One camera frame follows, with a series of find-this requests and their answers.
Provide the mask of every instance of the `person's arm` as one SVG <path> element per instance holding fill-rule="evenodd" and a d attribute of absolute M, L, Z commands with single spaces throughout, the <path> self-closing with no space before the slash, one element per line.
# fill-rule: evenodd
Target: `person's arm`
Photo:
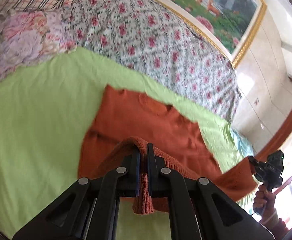
<path fill-rule="evenodd" d="M 266 205 L 260 223 L 272 232 L 276 240 L 281 240 L 287 234 L 288 229 L 284 221 L 278 218 L 277 210 L 274 208 L 275 198 L 275 194 L 269 192 L 264 185 L 260 185 L 259 191 L 255 194 L 253 210 L 256 211 L 256 208 Z"/>

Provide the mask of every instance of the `wall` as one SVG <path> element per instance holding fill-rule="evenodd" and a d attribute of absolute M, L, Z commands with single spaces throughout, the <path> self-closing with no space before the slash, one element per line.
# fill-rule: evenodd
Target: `wall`
<path fill-rule="evenodd" d="M 292 82 L 286 72 L 281 37 L 268 10 L 237 76 L 243 98 L 232 126 L 259 152 L 292 108 Z"/>

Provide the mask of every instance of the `wooden door frame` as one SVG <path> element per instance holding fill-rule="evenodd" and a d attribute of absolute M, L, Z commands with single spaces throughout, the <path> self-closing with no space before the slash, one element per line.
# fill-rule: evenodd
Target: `wooden door frame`
<path fill-rule="evenodd" d="M 284 141 L 288 138 L 291 132 L 292 132 L 292 110 L 287 116 L 282 126 L 276 132 L 276 134 L 272 137 L 268 144 L 266 144 L 266 146 L 255 156 L 255 158 L 259 161 L 265 162 L 267 160 L 267 156 L 277 151 L 280 148 L 280 146 L 284 143 Z"/>

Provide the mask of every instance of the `light green fabric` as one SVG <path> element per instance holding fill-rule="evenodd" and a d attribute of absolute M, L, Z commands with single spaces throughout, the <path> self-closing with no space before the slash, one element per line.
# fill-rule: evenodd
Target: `light green fabric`
<path fill-rule="evenodd" d="M 222 171 L 242 159 L 227 121 L 98 54 L 78 48 L 19 68 L 0 83 L 0 230 L 9 238 L 77 179 L 81 142 L 107 83 L 146 92 L 197 121 Z M 150 239 L 138 230 L 136 235 L 122 230 L 128 223 L 139 228 L 145 220 L 149 230 L 161 234 L 156 239 L 170 238 L 167 214 L 136 219 L 125 206 L 129 203 L 120 208 L 118 240 Z"/>

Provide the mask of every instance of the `silver screw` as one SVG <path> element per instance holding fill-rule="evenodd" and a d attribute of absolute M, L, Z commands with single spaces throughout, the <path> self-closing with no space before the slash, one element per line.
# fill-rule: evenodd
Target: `silver screw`
<path fill-rule="evenodd" d="M 200 178 L 198 181 L 202 185 L 207 185 L 209 183 L 209 180 L 206 178 Z"/>
<path fill-rule="evenodd" d="M 125 167 L 118 167 L 117 169 L 116 169 L 116 171 L 118 172 L 118 173 L 125 173 L 126 172 L 126 168 Z"/>
<path fill-rule="evenodd" d="M 88 183 L 88 181 L 89 181 L 89 179 L 87 179 L 87 178 L 85 178 L 85 177 L 82 177 L 82 178 L 80 178 L 80 179 L 78 180 L 78 183 L 79 183 L 80 185 L 85 185 L 85 184 Z"/>
<path fill-rule="evenodd" d="M 170 168 L 162 168 L 161 170 L 160 170 L 163 174 L 169 174 L 170 173 Z"/>

